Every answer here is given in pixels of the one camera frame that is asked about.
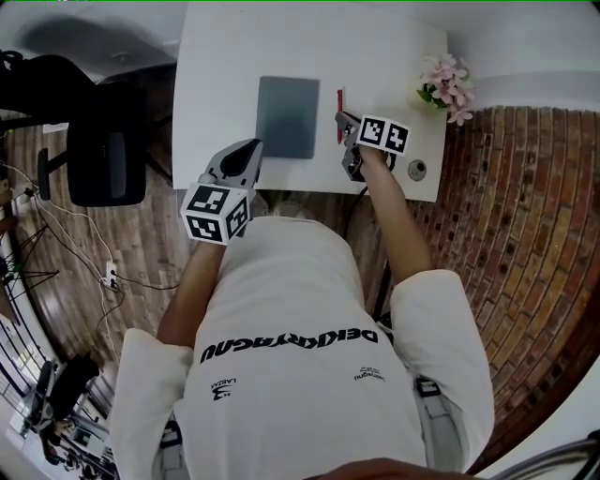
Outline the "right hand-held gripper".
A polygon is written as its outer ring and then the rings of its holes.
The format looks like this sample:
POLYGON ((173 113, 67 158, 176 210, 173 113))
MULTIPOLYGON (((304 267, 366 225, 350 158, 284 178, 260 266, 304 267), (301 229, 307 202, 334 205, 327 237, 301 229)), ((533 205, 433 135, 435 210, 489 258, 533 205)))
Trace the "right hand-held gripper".
POLYGON ((408 127, 388 118, 373 115, 358 118, 344 111, 336 112, 335 121, 337 129, 344 130, 342 140, 346 150, 341 164, 352 181, 364 181, 361 174, 364 160, 359 151, 360 145, 385 152, 393 159, 390 170, 397 157, 405 156, 411 132, 408 127))

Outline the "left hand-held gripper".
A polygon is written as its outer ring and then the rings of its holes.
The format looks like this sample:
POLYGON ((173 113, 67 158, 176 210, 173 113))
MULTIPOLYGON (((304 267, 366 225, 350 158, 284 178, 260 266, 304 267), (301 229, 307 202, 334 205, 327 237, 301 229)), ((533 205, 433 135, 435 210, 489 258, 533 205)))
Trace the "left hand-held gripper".
POLYGON ((244 236, 262 163, 260 139, 235 142, 210 159, 198 181, 189 185, 180 207, 190 239, 227 246, 244 236))

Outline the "grey notebook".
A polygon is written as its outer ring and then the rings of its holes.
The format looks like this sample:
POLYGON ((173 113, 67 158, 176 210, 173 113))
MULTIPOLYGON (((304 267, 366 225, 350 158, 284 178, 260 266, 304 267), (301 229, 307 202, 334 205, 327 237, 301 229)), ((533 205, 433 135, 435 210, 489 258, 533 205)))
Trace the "grey notebook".
POLYGON ((265 158, 313 158, 320 86, 314 79, 260 78, 255 137, 265 158))

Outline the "person's left forearm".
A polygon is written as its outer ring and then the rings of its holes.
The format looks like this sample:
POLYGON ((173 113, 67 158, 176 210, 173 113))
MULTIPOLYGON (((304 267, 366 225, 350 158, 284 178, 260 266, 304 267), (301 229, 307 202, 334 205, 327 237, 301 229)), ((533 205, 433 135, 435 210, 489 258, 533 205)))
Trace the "person's left forearm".
POLYGON ((158 326, 157 339, 194 349, 198 329, 218 283, 225 246, 201 242, 182 273, 172 301, 158 326))

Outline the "person's right forearm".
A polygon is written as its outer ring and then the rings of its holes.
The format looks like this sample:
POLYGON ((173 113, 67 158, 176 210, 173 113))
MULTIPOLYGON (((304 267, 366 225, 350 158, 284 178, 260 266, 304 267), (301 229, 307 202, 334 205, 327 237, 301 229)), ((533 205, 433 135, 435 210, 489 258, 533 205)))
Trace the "person's right forearm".
POLYGON ((416 224, 404 192, 389 170, 384 151, 361 145, 361 174, 378 220, 395 285, 432 270, 428 243, 416 224))

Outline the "white desk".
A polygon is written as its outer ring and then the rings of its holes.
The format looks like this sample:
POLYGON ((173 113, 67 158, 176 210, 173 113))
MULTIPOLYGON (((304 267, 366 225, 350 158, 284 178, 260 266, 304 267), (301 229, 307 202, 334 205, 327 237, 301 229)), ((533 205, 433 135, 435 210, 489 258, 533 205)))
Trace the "white desk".
POLYGON ((433 202, 443 164, 446 117, 419 107, 409 91, 427 55, 446 51, 443 30, 355 3, 192 3, 179 49, 172 114, 172 181, 187 188, 211 157, 254 136, 262 76, 320 81, 312 159, 266 159, 260 189, 354 194, 337 141, 343 109, 407 126, 394 175, 411 200, 433 202), (427 175, 414 182, 415 159, 427 175))

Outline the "black office chair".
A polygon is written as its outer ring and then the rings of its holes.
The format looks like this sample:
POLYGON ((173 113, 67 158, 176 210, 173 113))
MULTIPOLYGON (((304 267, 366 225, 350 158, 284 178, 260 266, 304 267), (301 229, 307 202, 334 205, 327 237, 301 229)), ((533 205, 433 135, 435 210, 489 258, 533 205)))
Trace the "black office chair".
POLYGON ((67 124, 67 147, 56 157, 37 155, 39 196, 51 198, 50 175, 67 168, 69 197, 81 207, 115 207, 141 203, 146 171, 167 183, 168 174, 150 155, 153 134, 171 123, 170 116, 147 118, 147 95, 129 82, 94 82, 65 57, 26 59, 0 51, 0 110, 15 119, 0 119, 0 132, 16 128, 67 124))

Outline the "person's light trousers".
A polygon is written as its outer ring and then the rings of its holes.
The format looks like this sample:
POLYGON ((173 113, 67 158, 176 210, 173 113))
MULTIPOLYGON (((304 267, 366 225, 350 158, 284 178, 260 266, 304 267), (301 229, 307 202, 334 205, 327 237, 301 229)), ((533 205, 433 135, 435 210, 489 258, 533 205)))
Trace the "person's light trousers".
POLYGON ((295 218, 313 220, 314 216, 303 204, 299 202, 278 202, 268 213, 269 217, 295 218))

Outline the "pink flowers in white pot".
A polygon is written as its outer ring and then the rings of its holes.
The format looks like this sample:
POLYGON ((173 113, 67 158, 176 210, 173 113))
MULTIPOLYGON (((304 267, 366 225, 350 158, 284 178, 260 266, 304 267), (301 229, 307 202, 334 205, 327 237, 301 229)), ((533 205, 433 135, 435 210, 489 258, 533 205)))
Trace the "pink flowers in white pot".
POLYGON ((416 94, 439 111, 447 112, 447 123, 462 127, 473 119, 474 85, 470 68, 451 53, 428 55, 418 77, 416 94))

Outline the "person's white printed shirt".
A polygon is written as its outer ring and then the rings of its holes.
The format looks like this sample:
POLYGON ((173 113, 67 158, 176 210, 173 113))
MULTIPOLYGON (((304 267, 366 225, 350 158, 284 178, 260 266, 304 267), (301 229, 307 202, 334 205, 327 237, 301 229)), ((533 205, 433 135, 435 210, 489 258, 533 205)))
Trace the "person's white printed shirt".
POLYGON ((419 376, 439 386, 457 429, 436 453, 466 471, 491 436, 494 401, 462 282, 418 273, 394 288, 390 309, 383 331, 329 228, 252 220, 226 248, 192 348, 127 331, 110 429, 122 480, 158 477, 169 421, 190 480, 302 480, 372 458, 425 465, 419 376))

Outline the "black tripod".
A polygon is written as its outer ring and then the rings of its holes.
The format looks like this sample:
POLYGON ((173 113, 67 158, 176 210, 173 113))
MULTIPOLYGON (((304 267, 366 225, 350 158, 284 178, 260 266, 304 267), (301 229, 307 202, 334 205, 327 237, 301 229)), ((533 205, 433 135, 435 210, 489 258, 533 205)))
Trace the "black tripod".
POLYGON ((49 226, 43 226, 12 249, 10 260, 7 261, 9 273, 14 281, 20 280, 25 288, 34 289, 59 274, 57 269, 33 270, 29 266, 30 258, 36 253, 39 241, 49 231, 49 226))

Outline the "person's chin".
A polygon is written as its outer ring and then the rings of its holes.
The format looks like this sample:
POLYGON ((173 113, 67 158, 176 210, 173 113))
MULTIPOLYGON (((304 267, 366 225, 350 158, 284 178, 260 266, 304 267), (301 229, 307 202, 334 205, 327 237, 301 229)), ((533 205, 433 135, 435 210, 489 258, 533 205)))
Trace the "person's chin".
POLYGON ((435 475, 425 467, 390 458, 374 458, 350 462, 304 480, 416 480, 435 475))

